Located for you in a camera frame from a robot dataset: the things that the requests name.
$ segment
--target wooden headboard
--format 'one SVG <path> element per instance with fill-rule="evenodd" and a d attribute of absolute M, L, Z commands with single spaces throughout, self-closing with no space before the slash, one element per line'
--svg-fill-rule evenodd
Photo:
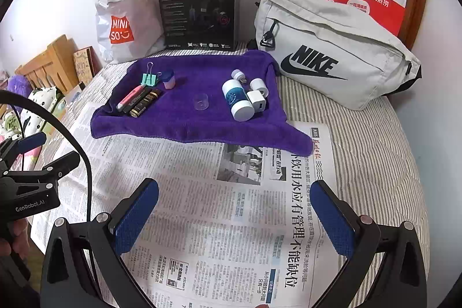
<path fill-rule="evenodd" d="M 26 76 L 34 89 L 56 86 L 67 94 L 79 83 L 73 53 L 72 43 L 63 34 L 49 44 L 43 53 L 20 65 L 15 73 Z"/>

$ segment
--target marker pen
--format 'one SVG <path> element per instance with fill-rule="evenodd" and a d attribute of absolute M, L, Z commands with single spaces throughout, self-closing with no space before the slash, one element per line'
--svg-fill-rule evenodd
<path fill-rule="evenodd" d="M 122 111 L 122 108 L 130 102 L 132 98 L 135 98 L 138 94 L 140 94 L 143 89 L 145 88 L 146 84 L 142 84 L 137 86 L 134 90 L 132 90 L 129 94 L 126 95 L 126 97 L 119 102 L 117 105 L 117 111 Z"/>

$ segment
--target mattress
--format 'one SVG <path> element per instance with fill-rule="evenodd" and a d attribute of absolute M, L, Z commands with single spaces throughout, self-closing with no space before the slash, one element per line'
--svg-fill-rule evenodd
<path fill-rule="evenodd" d="M 161 55 L 243 54 L 243 44 L 234 53 L 217 51 L 163 51 Z M 81 93 L 63 123 L 69 128 L 89 101 L 106 102 L 113 87 L 131 62 L 107 65 Z M 424 195 L 419 172 L 398 117 L 386 97 L 377 98 L 362 111 L 349 110 L 323 94 L 285 76 L 277 78 L 283 108 L 289 120 L 318 122 L 329 126 L 334 152 L 338 195 L 358 214 L 371 216 L 376 223 L 399 226 L 403 221 L 415 225 L 428 274 L 430 240 Z M 39 157 L 41 167 L 53 158 L 61 135 L 47 145 Z M 339 269 L 344 263 L 339 257 Z M 380 266 L 376 255 L 369 272 L 353 300 L 360 304 L 367 295 Z"/>

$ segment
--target purple towel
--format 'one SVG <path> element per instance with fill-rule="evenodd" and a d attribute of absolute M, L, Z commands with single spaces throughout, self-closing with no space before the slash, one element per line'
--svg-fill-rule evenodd
<path fill-rule="evenodd" d="M 152 72 L 172 69 L 176 86 L 163 95 L 140 117 L 133 118 L 116 110 L 116 106 L 137 87 L 148 62 Z M 267 108 L 247 122 L 236 122 L 221 87 L 240 69 L 248 83 L 262 78 L 269 89 Z M 141 137 L 162 137 L 182 143 L 213 141 L 246 146 L 266 146 L 288 150 L 298 156 L 309 156 L 313 144 L 309 136 L 286 123 L 276 87 L 276 61 L 264 51 L 252 50 L 242 56 L 189 55 L 140 59 L 129 67 L 126 75 L 112 91 L 109 101 L 95 111 L 91 121 L 94 138 L 116 134 Z M 205 93 L 209 108 L 194 108 L 193 96 Z"/>

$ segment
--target small plastic cup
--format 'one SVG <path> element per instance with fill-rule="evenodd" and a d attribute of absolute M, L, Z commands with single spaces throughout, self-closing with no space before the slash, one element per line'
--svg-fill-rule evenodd
<path fill-rule="evenodd" d="M 205 93 L 198 93 L 194 95 L 194 108 L 196 110 L 206 110 L 208 108 L 208 96 Z"/>

